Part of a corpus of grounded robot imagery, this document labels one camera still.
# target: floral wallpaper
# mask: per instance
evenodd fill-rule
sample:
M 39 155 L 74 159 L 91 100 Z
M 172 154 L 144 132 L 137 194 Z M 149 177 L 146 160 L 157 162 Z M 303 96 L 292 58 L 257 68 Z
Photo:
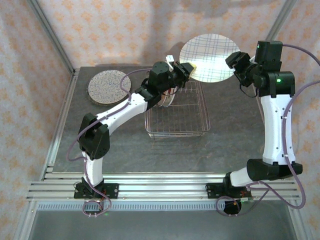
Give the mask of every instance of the floral wallpaper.
M 0 1 L 0 239 L 39 179 L 70 74 L 25 0 Z
M 277 39 L 297 45 L 320 59 L 320 4 L 299 0 L 281 28 Z M 320 66 L 307 54 L 292 48 L 282 50 L 282 69 L 295 75 L 296 91 L 320 80 Z M 297 98 L 292 110 L 292 140 L 296 161 L 303 164 L 300 176 L 306 190 L 304 222 L 312 236 L 320 240 L 320 84 L 307 88 Z
M 255 53 L 285 0 L 39 0 L 73 66 L 153 64 L 189 39 L 224 35 Z

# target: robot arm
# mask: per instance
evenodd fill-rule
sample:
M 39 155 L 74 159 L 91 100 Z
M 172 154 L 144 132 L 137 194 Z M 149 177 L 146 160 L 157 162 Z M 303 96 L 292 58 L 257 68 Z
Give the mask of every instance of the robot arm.
M 262 159 L 249 159 L 246 167 L 227 174 L 233 187 L 240 187 L 260 180 L 284 179 L 291 176 L 285 161 L 282 142 L 284 111 L 295 94 L 295 77 L 292 72 L 280 71 L 282 42 L 259 41 L 255 62 L 250 62 L 247 53 L 234 52 L 226 63 L 242 86 L 251 84 L 258 89 L 264 114 L 265 143 Z M 302 165 L 295 163 L 291 136 L 291 108 L 286 116 L 286 144 L 288 158 L 297 174 Z
M 102 163 L 104 155 L 110 149 L 110 135 L 134 116 L 155 106 L 162 99 L 163 92 L 172 88 L 184 88 L 195 68 L 190 63 L 156 62 L 150 70 L 149 78 L 146 78 L 141 87 L 131 95 L 131 101 L 127 107 L 120 110 L 128 103 L 128 100 L 125 100 L 96 116 L 91 113 L 84 116 L 79 132 L 98 119 L 102 119 L 98 124 L 89 128 L 78 140 L 82 155 L 87 159 L 87 178 L 93 187 L 100 192 L 103 190 Z M 110 113 L 116 111 L 119 112 L 106 118 Z M 82 178 L 82 185 L 79 188 L 86 191 L 85 196 L 99 197 L 87 183 L 87 178 L 86 176 Z
M 119 110 L 126 104 L 126 102 L 127 101 L 125 100 L 110 110 L 97 114 L 96 118 L 101 119 L 107 116 L 109 113 Z M 148 102 L 145 101 L 144 97 L 138 93 L 133 93 L 131 95 L 131 103 L 125 109 L 107 119 L 102 120 L 100 123 L 102 126 L 107 126 L 108 134 L 110 136 L 119 126 L 127 122 L 129 119 L 138 114 L 144 113 L 147 110 L 147 107 Z M 87 159 L 91 159 L 85 151 L 82 151 L 82 155 Z M 101 183 L 104 179 L 102 174 L 102 162 L 103 156 L 98 159 L 89 160 L 86 164 L 88 179 L 94 187 Z

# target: speckled round mat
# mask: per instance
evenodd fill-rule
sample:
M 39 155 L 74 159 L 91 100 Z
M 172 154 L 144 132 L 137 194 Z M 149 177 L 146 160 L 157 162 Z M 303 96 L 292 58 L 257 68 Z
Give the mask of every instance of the speckled round mat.
M 96 74 L 89 82 L 90 98 L 98 104 L 114 104 L 121 101 L 127 94 L 121 90 L 120 81 L 126 74 L 118 70 L 107 70 Z M 122 86 L 130 90 L 131 81 L 127 76 Z

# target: purple cable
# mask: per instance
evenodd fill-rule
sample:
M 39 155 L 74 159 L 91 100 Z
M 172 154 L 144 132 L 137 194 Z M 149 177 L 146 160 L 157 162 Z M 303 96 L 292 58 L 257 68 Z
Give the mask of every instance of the purple cable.
M 85 129 L 83 129 L 77 136 L 76 136 L 76 139 L 72 142 L 72 144 L 70 145 L 70 147 L 68 148 L 68 151 L 66 152 L 66 160 L 67 161 L 70 161 L 70 162 L 74 162 L 74 161 L 77 161 L 77 160 L 81 160 L 81 159 L 86 159 L 84 156 L 79 156 L 77 158 L 74 158 L 74 159 L 70 159 L 69 158 L 69 155 L 70 155 L 70 152 L 72 150 L 72 148 L 74 147 L 74 145 L 76 144 L 76 142 L 79 140 L 79 138 L 86 132 L 88 131 L 90 128 L 92 128 L 94 125 L 96 125 L 97 123 L 99 123 L 100 121 L 104 120 L 104 119 L 107 119 L 108 117 L 114 115 L 114 114 L 117 114 L 119 112 L 121 112 L 123 109 L 125 109 L 131 102 L 131 93 L 126 90 L 122 84 L 125 80 L 126 77 L 128 77 L 129 75 L 131 74 L 134 74 L 134 73 L 137 73 L 137 72 L 142 72 L 142 71 L 148 71 L 148 70 L 151 70 L 151 68 L 144 68 L 144 69 L 138 69 L 138 70 L 134 70 L 134 71 L 131 71 L 129 72 L 128 74 L 126 74 L 123 78 L 121 78 L 121 81 L 120 81 L 120 88 L 122 91 L 124 91 L 125 93 L 128 94 L 128 102 L 121 108 L 119 108 L 118 110 L 114 111 L 114 112 L 111 112 L 109 113 L 108 115 L 96 120 L 95 122 L 91 123 L 89 126 L 87 126 Z
M 105 194 L 103 194 L 102 192 L 100 192 L 100 191 L 98 191 L 97 189 L 95 189 L 95 187 L 91 184 L 91 182 L 90 182 L 90 180 L 89 180 L 89 178 L 88 178 L 88 172 L 87 172 L 87 161 L 88 161 L 88 159 L 87 159 L 86 157 L 84 157 L 84 156 L 80 156 L 80 157 L 77 157 L 77 158 L 74 158 L 74 159 L 70 159 L 70 158 L 69 158 L 70 152 L 71 152 L 72 148 L 74 147 L 74 145 L 76 144 L 76 142 L 79 140 L 79 138 L 80 138 L 87 130 L 89 130 L 90 128 L 92 128 L 94 125 L 96 125 L 96 124 L 99 123 L 100 121 L 102 121 L 102 120 L 104 120 L 104 119 L 107 119 L 108 117 L 110 117 L 110 116 L 112 116 L 112 115 L 114 115 L 114 114 L 117 114 L 117 113 L 121 112 L 123 109 L 125 109 L 125 108 L 130 104 L 130 102 L 131 102 L 131 93 L 130 93 L 128 90 L 126 90 L 125 88 L 123 88 L 123 82 L 124 82 L 125 78 L 128 77 L 129 75 L 133 74 L 133 73 L 142 72 L 142 71 L 149 71 L 149 70 L 151 70 L 151 68 L 144 68 L 144 69 L 134 70 L 134 71 L 131 71 L 131 72 L 129 72 L 128 74 L 126 74 L 123 78 L 121 78 L 120 88 L 121 88 L 122 91 L 124 91 L 124 92 L 126 92 L 126 93 L 128 94 L 128 101 L 127 101 L 127 103 L 126 103 L 123 107 L 119 108 L 118 110 L 116 110 L 116 111 L 114 111 L 114 112 L 111 112 L 111 113 L 109 113 L 108 115 L 106 115 L 106 116 L 104 116 L 104 117 L 102 117 L 102 118 L 99 118 L 98 120 L 96 120 L 95 122 L 93 122 L 93 123 L 91 123 L 89 126 L 87 126 L 85 129 L 83 129 L 83 130 L 77 135 L 76 139 L 72 142 L 72 144 L 70 145 L 70 147 L 68 148 L 68 151 L 67 151 L 67 153 L 66 153 L 66 160 L 67 160 L 67 161 L 74 162 L 74 161 L 77 161 L 77 160 L 84 160 L 84 175 L 85 175 L 85 180 L 86 180 L 86 182 L 88 183 L 88 185 L 90 186 L 90 188 L 92 188 L 93 191 L 95 191 L 97 194 L 99 194 L 99 195 L 101 195 L 102 197 L 104 197 L 104 198 L 109 202 L 108 207 L 107 207 L 106 209 L 103 209 L 101 212 L 94 214 L 95 217 L 98 217 L 99 215 L 102 215 L 102 214 L 104 214 L 105 212 L 107 212 L 107 211 L 111 208 L 112 202 L 111 202 L 111 200 L 110 200 L 109 197 L 107 197 Z M 86 211 L 85 211 L 86 205 L 89 204 L 89 203 L 98 204 L 100 207 L 101 207 L 102 205 L 100 205 L 99 202 L 94 201 L 94 200 L 87 201 L 87 202 L 85 202 L 85 203 L 83 204 L 83 206 L 82 206 L 82 212 L 83 212 L 83 214 L 91 217 L 91 213 L 86 213 Z
M 230 196 L 221 196 L 219 197 L 217 200 L 216 200 L 216 205 L 215 205 L 215 210 L 218 212 L 218 214 L 222 215 L 222 216 L 225 216 L 225 217 L 238 217 L 238 216 L 243 216 L 243 215 L 246 215 L 248 214 L 249 212 L 251 212 L 260 202 L 261 200 L 267 195 L 267 193 L 269 192 L 269 189 L 267 188 L 255 188 L 255 190 L 266 190 L 264 192 L 264 194 L 259 198 L 259 200 L 257 202 L 255 202 L 246 212 L 244 213 L 238 213 L 238 214 L 226 214 L 224 211 L 221 211 L 218 209 L 218 202 L 219 200 L 221 199 L 230 199 L 232 200 L 234 203 L 236 203 L 236 206 L 238 208 L 238 211 L 240 212 L 240 207 L 239 207 L 239 204 L 238 202 L 233 198 L 233 197 L 230 197 Z
M 299 47 L 299 46 L 295 46 L 295 45 L 291 45 L 291 44 L 283 44 L 284 47 L 289 47 L 289 48 L 293 48 L 293 49 L 298 49 L 306 54 L 308 54 L 310 57 L 312 57 L 316 63 L 320 66 L 320 60 L 314 55 L 312 54 L 310 51 L 302 48 L 302 47 Z M 254 204 L 248 211 L 246 211 L 245 213 L 243 214 L 235 214 L 235 215 L 228 215 L 224 212 L 221 212 L 220 210 L 218 210 L 218 201 L 220 199 L 225 199 L 225 198 L 228 198 L 228 199 L 232 199 L 232 201 L 234 201 L 237 206 L 238 206 L 238 209 L 239 209 L 239 205 L 238 203 L 236 202 L 236 200 L 232 197 L 227 197 L 227 196 L 221 196 L 217 199 L 217 204 L 216 204 L 216 210 L 218 211 L 219 214 L 223 215 L 223 216 L 226 216 L 226 217 L 236 217 L 236 216 L 243 216 L 244 214 L 247 214 L 249 211 L 251 211 L 253 208 L 255 208 L 257 206 L 257 204 L 265 197 L 265 195 L 269 192 L 269 191 L 272 191 L 279 199 L 281 199 L 285 204 L 287 204 L 288 206 L 290 206 L 291 208 L 293 209 L 302 209 L 305 204 L 306 204 L 306 192 L 305 192 L 305 189 L 304 187 L 302 186 L 302 183 L 301 181 L 299 180 L 295 170 L 293 169 L 293 167 L 291 166 L 291 163 L 290 163 L 290 160 L 288 158 L 288 149 L 287 149 L 287 138 L 286 138 L 286 123 L 287 123 L 287 116 L 288 116 L 288 112 L 289 112 L 289 109 L 291 108 L 291 106 L 293 105 L 294 101 L 297 99 L 297 97 L 302 93 L 303 90 L 305 90 L 306 88 L 312 86 L 312 85 L 315 85 L 315 84 L 319 84 L 320 83 L 320 80 L 319 81 L 314 81 L 314 82 L 310 82 L 310 83 L 307 83 L 306 85 L 304 85 L 303 87 L 301 87 L 296 93 L 295 95 L 292 97 L 292 99 L 289 101 L 288 105 L 286 106 L 285 110 L 284 110 L 284 113 L 283 113 L 283 120 L 282 120 L 282 133 L 281 133 L 281 138 L 282 138 L 282 143 L 283 143 L 283 153 L 284 153 L 284 159 L 285 159 L 285 162 L 287 163 L 289 169 L 290 169 L 290 172 L 292 174 L 292 176 L 294 177 L 296 183 L 298 184 L 299 188 L 300 188 L 300 191 L 301 191 L 301 203 L 300 205 L 296 206 L 296 205 L 292 205 L 291 203 L 287 202 L 276 190 L 274 190 L 269 184 L 263 182 L 263 181 L 256 181 L 256 182 L 253 182 L 253 183 L 250 183 L 248 185 L 246 185 L 247 188 L 250 188 L 250 189 L 253 189 L 253 190 L 266 190 L 266 192 L 261 196 L 261 198 L 258 200 L 258 202 L 256 204 Z M 250 187 L 250 186 L 254 186 L 254 185 L 258 185 L 258 184 L 262 184 L 262 185 L 265 185 L 266 188 L 255 188 L 255 187 Z

